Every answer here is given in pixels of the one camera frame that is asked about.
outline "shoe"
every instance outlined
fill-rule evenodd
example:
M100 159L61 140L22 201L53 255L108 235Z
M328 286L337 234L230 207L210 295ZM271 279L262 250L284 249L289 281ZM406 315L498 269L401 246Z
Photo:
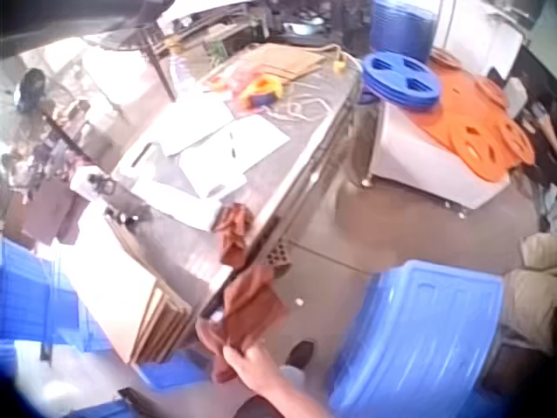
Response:
M315 351L315 343L309 340L299 342L286 358L286 365L293 366L300 370L304 370L313 357Z

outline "concrete floor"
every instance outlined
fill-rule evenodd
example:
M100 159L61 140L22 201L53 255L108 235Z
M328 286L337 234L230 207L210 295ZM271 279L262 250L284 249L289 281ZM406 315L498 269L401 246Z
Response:
M152 91L149 94L162 105L162 88ZM148 109L145 103L128 107L134 122ZM122 144L118 152L122 152L130 141L121 138L118 142ZM292 224L287 237L292 269L275 285L290 313L265 337L277 362L284 360L297 341L317 341L307 383L310 393L320 399L327 369L359 309L370 273L409 259L505 273L520 265L520 240L536 231L534 208L513 185L467 219L460 219L443 202L401 185L379 181L372 190L361 190L349 178L353 173L346 163L310 196ZM302 299L303 306L296 299ZM36 347L20 352L20 364L37 358ZM71 372L76 367L79 372ZM237 381L222 386L207 382L156 394L114 354L80 354L70 347L57 347L52 366L41 367L39 374L36 367L25 370L28 373L20 373L20 386L50 416L110 401L118 388L129 385L148 394L168 416L181 418L231 417L250 395ZM56 390L52 384L46 390L53 381L58 382Z

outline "stacked blue reels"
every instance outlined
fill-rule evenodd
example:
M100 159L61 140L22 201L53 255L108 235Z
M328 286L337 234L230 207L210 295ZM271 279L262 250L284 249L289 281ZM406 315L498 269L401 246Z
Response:
M375 0L372 5L370 45L373 51L390 51L424 63L433 46L437 15L411 4Z
M439 78L421 62L393 52L364 57L364 83L377 96L410 109L427 111L439 102Z

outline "blue bin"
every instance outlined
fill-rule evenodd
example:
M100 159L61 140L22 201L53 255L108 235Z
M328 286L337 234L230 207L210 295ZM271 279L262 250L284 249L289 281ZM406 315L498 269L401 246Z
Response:
M56 266L2 240L0 338L64 344L55 327L77 328L78 298L56 289Z
M8 239L2 239L0 260L0 339L71 344L83 352L111 349L59 260L40 259Z
M338 416L456 417L503 301L500 277L411 260L370 284L328 377Z
M139 418L124 400L107 402L95 407L80 409L64 418Z
M370 46L424 63L433 47L438 13L404 0L372 1Z
M145 363L139 366L139 375L157 391L182 388L201 381L208 381L209 375L177 352L165 363Z

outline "bottle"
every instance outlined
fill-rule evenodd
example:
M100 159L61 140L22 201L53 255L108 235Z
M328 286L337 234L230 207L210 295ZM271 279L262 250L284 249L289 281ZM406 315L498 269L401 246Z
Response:
M165 39L164 43L170 52L171 80L178 100L197 92L197 83L190 72L184 46L180 42L179 36L171 35Z

